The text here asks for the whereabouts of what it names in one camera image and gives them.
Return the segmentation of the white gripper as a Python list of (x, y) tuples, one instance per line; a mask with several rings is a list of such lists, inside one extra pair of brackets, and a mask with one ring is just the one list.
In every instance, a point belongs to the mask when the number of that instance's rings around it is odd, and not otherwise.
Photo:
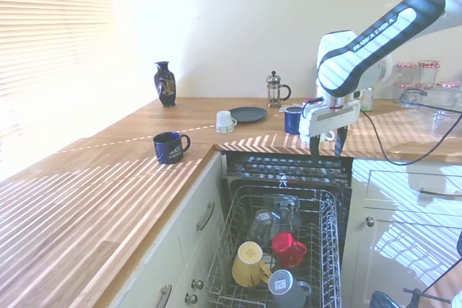
[(306, 110), (307, 135), (310, 137), (310, 154), (313, 161), (319, 160), (319, 143), (322, 133), (337, 129), (334, 155), (340, 157), (347, 139), (348, 126), (358, 121), (360, 101), (353, 100), (340, 109), (319, 104), (308, 106)]

